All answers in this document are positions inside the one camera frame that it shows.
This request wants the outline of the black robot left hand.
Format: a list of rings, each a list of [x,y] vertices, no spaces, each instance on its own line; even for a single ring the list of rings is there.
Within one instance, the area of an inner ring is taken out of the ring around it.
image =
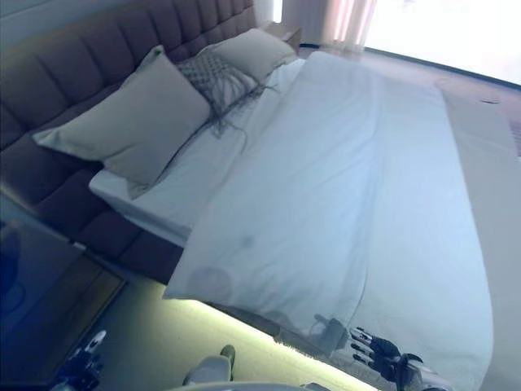
[[[103,364],[97,349],[106,336],[106,330],[98,332],[67,360],[60,375],[60,383],[66,390],[94,390],[98,387]]]

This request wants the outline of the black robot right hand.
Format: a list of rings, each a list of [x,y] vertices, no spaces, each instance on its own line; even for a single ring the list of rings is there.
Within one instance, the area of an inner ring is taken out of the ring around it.
[[[401,359],[399,349],[389,340],[377,337],[361,327],[349,329],[352,357],[375,371],[394,369]]]

